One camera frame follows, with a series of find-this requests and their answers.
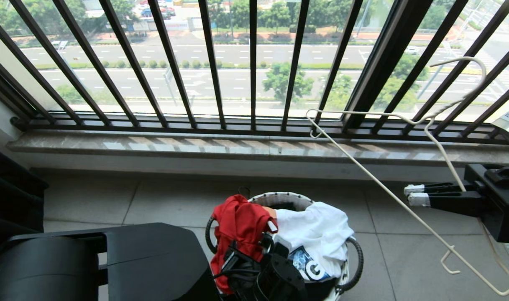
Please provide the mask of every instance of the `printed graphic on t-shirt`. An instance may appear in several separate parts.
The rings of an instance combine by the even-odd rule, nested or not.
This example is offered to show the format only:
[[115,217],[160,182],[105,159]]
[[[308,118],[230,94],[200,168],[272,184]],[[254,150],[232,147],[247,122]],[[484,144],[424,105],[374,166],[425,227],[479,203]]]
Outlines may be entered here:
[[305,280],[323,281],[330,278],[329,274],[304,250],[303,246],[291,252],[288,259],[293,261],[293,266],[299,270]]

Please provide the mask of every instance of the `white laundry basket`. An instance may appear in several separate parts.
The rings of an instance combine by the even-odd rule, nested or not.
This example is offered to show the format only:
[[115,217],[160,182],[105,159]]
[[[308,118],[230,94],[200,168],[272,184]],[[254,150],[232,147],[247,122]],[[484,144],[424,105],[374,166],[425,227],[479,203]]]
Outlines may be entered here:
[[[314,203],[314,201],[310,198],[294,192],[266,192],[258,196],[254,196],[248,201],[266,207],[274,207],[279,204],[293,204],[296,211],[304,211],[308,206]],[[213,221],[214,219],[210,217],[208,224],[206,225],[206,244],[210,251],[215,254],[217,252],[217,248],[212,244],[210,238],[210,228]],[[360,280],[360,276],[362,276],[364,266],[362,248],[353,237],[348,238],[346,243],[352,244],[356,249],[356,253],[358,255],[356,272],[353,278],[350,278],[349,258],[344,261],[342,264],[342,276],[336,280],[336,285],[331,289],[324,301],[337,300],[345,291],[353,288],[358,283],[358,280]]]

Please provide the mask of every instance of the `white t-shirt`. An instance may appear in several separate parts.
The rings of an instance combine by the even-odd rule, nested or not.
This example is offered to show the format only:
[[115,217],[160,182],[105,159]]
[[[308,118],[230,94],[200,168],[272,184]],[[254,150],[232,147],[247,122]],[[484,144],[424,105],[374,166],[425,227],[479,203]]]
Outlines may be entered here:
[[342,276],[348,257],[345,245],[354,234],[340,209],[315,202],[305,211],[276,209],[279,232],[275,240],[289,242],[289,259],[305,282],[323,282]]

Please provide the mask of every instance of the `red clothing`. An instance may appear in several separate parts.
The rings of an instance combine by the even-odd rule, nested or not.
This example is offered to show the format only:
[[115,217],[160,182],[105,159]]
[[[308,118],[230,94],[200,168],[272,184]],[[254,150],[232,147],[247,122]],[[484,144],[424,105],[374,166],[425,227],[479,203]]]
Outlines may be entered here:
[[[226,250],[234,240],[237,242],[237,249],[243,254],[258,262],[262,260],[262,247],[258,242],[262,239],[263,232],[270,231],[268,221],[277,225],[276,220],[262,206],[249,203],[244,196],[236,194],[215,207],[212,217],[219,223],[219,226],[215,227],[217,253],[210,263],[214,275],[220,273]],[[226,276],[216,278],[215,282],[223,293],[233,293],[228,287]]]

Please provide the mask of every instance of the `white wire hanger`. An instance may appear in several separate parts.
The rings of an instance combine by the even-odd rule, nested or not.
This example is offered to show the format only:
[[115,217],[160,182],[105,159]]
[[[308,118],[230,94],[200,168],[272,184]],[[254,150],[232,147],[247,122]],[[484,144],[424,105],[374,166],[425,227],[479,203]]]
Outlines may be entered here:
[[[347,152],[345,149],[343,149],[338,143],[336,143],[336,141],[334,141],[334,139],[331,138],[331,136],[329,136],[327,134],[327,132],[325,132],[319,125],[316,124],[316,122],[310,118],[308,116],[308,114],[310,113],[310,111],[316,111],[318,113],[324,113],[324,112],[328,112],[328,113],[339,113],[339,114],[357,114],[357,115],[380,115],[380,116],[395,116],[397,118],[400,118],[401,120],[404,120],[405,122],[411,124],[411,125],[417,125],[417,124],[420,124],[422,123],[423,121],[429,119],[430,121],[428,122],[428,124],[425,126],[425,128],[423,129],[423,131],[425,132],[425,134],[427,135],[427,137],[438,147],[438,150],[440,151],[440,153],[442,154],[442,156],[444,157],[444,160],[446,161],[446,164],[448,165],[448,168],[449,170],[451,171],[451,173],[453,174],[453,177],[455,177],[455,180],[457,181],[457,184],[459,185],[461,191],[466,191],[464,185],[463,185],[463,182],[461,181],[461,178],[459,177],[459,175],[457,175],[456,171],[455,171],[455,168],[453,167],[453,164],[451,163],[451,161],[448,159],[448,155],[446,153],[446,151],[444,150],[444,147],[442,147],[442,145],[440,144],[440,142],[438,142],[438,140],[429,132],[429,128],[430,126],[435,122],[435,118],[436,116],[438,116],[440,113],[444,112],[445,110],[453,107],[454,105],[458,104],[458,103],[461,103],[466,97],[468,97],[468,95],[474,93],[484,82],[485,80],[485,77],[487,76],[487,69],[485,67],[485,65],[482,63],[482,61],[480,61],[479,59],[476,59],[475,57],[468,57],[468,56],[463,56],[463,57],[458,57],[456,59],[450,59],[449,61],[443,61],[441,63],[438,63],[438,64],[434,64],[434,65],[431,65],[431,67],[435,67],[435,66],[438,66],[438,65],[444,65],[444,64],[448,64],[448,63],[453,63],[454,61],[464,61],[464,60],[467,60],[467,61],[474,61],[476,63],[478,63],[478,65],[480,66],[481,68],[481,79],[480,79],[480,82],[479,84],[470,92],[466,93],[463,97],[461,97],[461,99],[459,99],[458,101],[454,101],[452,103],[449,103],[448,105],[446,105],[445,107],[441,108],[440,110],[430,114],[430,115],[426,115],[424,116],[423,118],[421,118],[420,120],[418,121],[412,121],[410,120],[409,118],[405,117],[405,116],[402,116],[400,114],[396,114],[396,113],[384,113],[384,112],[362,112],[362,111],[339,111],[339,112],[329,112],[329,111],[322,111],[322,110],[318,110],[318,109],[310,109],[306,112],[306,118],[312,123],[312,125],[314,127],[317,128],[317,130],[319,131],[319,134],[318,135],[313,135],[313,131],[310,131],[310,136],[313,138],[313,139],[316,139],[318,138],[319,136],[321,135],[324,135],[325,137],[327,137],[327,139],[329,139],[329,141],[331,141],[336,147],[338,147],[340,149],[340,151],[342,151],[347,157],[349,157],[349,159],[354,162],[357,166],[359,166],[360,169],[362,169],[373,181],[375,181],[375,183],[377,183],[384,191],[386,191],[386,193],[388,193],[388,195],[390,195],[394,200],[396,200],[396,202],[398,202],[398,204],[400,204],[405,210],[407,210],[407,212],[409,212],[415,219],[417,219],[417,221],[419,221],[429,232],[431,232],[438,240],[440,240],[440,242],[442,242],[442,244],[444,244],[446,246],[446,248],[448,248],[448,251],[445,253],[445,255],[442,257],[442,259],[440,259],[440,264],[442,264],[442,266],[444,267],[444,269],[450,273],[451,275],[455,275],[455,274],[459,274],[460,273],[460,270],[450,270],[446,264],[445,264],[445,261],[446,259],[449,257],[449,255],[451,254],[454,254],[455,256],[457,256],[472,272],[474,272],[474,274],[476,274],[483,282],[485,282],[485,284],[487,284],[487,286],[489,286],[489,288],[491,290],[494,291],[494,293],[496,293],[497,295],[500,295],[500,296],[507,296],[509,295],[509,289],[507,289],[506,291],[500,291],[499,289],[497,289],[495,286],[493,286],[488,280],[487,278],[485,278],[480,272],[478,272],[468,261],[466,261],[466,259],[464,259],[464,257],[462,255],[460,255],[457,251],[455,251],[455,246],[454,245],[450,245],[448,244],[436,231],[434,231],[427,223],[425,223],[425,221],[423,221],[416,213],[414,213],[411,208],[409,208],[409,206],[407,206],[405,203],[402,202],[402,200],[400,200],[392,191],[390,191],[390,189],[388,189],[388,187],[386,187],[379,179],[377,179],[372,173],[370,173],[362,164],[360,164],[360,162],[358,162],[355,158],[353,158],[353,156],[351,156],[349,154],[349,152]],[[487,242],[489,243],[489,246],[493,252],[493,256],[494,256],[494,259],[495,261],[498,263],[498,265],[503,269],[503,271],[505,271],[505,273],[509,276],[509,270],[505,267],[505,265],[503,264],[503,262],[501,261],[501,259],[499,258],[498,254],[496,253],[496,250],[492,244],[492,242],[490,241],[490,238],[487,234],[487,230],[485,229],[482,221],[478,218],[478,223],[480,224],[480,227],[482,228],[483,230],[483,234],[484,236],[487,238]]]

